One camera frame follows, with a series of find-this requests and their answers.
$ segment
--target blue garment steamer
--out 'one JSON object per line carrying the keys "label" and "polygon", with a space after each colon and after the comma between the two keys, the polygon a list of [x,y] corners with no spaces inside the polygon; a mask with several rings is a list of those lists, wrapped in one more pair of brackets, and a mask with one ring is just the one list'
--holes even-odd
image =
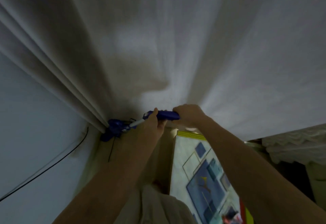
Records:
{"label": "blue garment steamer", "polygon": [[[151,115],[153,111],[148,111],[144,114],[142,119],[134,121],[132,123],[122,121],[119,119],[110,119],[108,121],[108,128],[106,128],[105,133],[101,135],[101,141],[109,141],[113,137],[120,137],[121,133],[130,130],[131,128],[136,129],[137,125],[144,122],[148,119],[149,115]],[[174,111],[158,111],[156,115],[158,120],[179,120],[180,116],[178,113]]]}

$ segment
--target human arm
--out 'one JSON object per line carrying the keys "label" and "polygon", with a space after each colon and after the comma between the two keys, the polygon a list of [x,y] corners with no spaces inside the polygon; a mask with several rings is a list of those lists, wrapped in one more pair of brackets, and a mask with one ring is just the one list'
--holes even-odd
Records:
{"label": "human arm", "polygon": [[197,105],[173,109],[205,136],[233,188],[257,223],[326,223],[326,212],[283,178],[243,141],[219,126]]}
{"label": "human arm", "polygon": [[113,223],[144,169],[166,121],[153,114],[138,127],[131,152],[107,163],[55,219],[53,224]]}

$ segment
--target white wall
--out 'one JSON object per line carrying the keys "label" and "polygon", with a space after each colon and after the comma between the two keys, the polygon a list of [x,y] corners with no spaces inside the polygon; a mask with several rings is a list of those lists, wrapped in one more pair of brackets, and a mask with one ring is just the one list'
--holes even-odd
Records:
{"label": "white wall", "polygon": [[[2,54],[0,99],[2,197],[65,148],[67,154],[88,124]],[[0,202],[0,223],[51,223],[71,201],[97,134],[91,126],[75,152]]]}

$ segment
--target curtain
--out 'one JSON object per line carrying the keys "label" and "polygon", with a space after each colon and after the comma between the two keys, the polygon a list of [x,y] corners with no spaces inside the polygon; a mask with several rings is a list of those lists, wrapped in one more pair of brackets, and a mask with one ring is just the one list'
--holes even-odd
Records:
{"label": "curtain", "polygon": [[250,140],[326,123],[325,6],[0,0],[0,52],[102,132],[187,102]]}

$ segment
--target yellow edge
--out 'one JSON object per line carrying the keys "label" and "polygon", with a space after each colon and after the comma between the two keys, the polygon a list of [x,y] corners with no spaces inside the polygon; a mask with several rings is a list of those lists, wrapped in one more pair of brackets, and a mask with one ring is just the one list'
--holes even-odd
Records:
{"label": "yellow edge", "polygon": [[246,219],[247,219],[247,224],[254,224],[254,218],[250,214],[249,210],[246,208]]}
{"label": "yellow edge", "polygon": [[193,138],[193,139],[197,139],[197,140],[204,140],[206,141],[205,137],[201,134],[198,133],[192,133],[189,131],[180,131],[178,130],[177,133],[178,136],[182,136],[182,137],[187,137],[187,138]]}

